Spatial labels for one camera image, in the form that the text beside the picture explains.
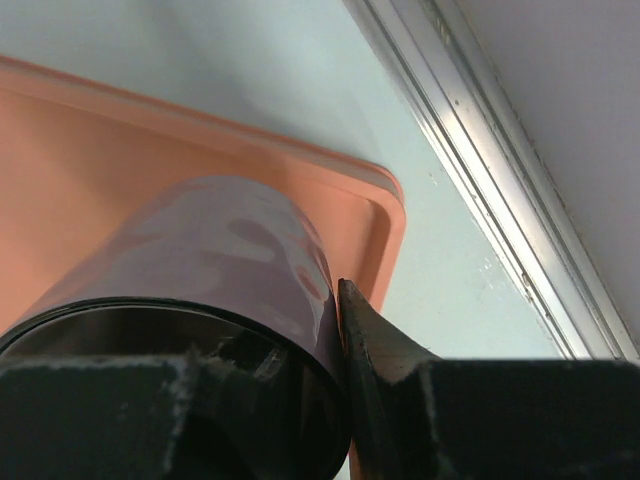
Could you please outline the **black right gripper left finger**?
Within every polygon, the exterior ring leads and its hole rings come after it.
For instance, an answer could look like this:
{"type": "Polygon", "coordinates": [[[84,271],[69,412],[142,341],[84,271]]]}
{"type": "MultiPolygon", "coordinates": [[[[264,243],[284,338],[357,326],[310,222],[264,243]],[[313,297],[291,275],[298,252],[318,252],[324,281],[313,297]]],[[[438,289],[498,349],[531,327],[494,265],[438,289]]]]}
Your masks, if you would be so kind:
{"type": "Polygon", "coordinates": [[[296,479],[292,378],[194,352],[20,355],[1,364],[5,479],[296,479]]]}

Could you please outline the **purple mug black handle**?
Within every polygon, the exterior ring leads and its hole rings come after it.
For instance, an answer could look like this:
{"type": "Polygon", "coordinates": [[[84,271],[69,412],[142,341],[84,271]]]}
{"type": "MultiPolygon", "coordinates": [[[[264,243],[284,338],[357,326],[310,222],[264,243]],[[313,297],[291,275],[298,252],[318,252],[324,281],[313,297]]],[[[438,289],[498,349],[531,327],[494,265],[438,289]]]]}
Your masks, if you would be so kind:
{"type": "Polygon", "coordinates": [[[190,179],[131,216],[1,339],[6,355],[156,355],[195,349],[266,384],[210,388],[212,414],[268,459],[293,426],[298,479],[330,479],[350,443],[329,267],[306,215],[235,176],[190,179]]]}

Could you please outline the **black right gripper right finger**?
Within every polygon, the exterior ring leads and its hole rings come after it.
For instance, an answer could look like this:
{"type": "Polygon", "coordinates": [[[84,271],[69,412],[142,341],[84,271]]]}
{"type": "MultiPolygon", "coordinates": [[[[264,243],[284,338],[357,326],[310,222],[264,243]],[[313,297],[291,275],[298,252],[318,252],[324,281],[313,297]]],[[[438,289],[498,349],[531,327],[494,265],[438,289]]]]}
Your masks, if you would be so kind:
{"type": "Polygon", "coordinates": [[[349,280],[338,303],[355,479],[635,479],[639,367],[443,359],[349,280]]]}

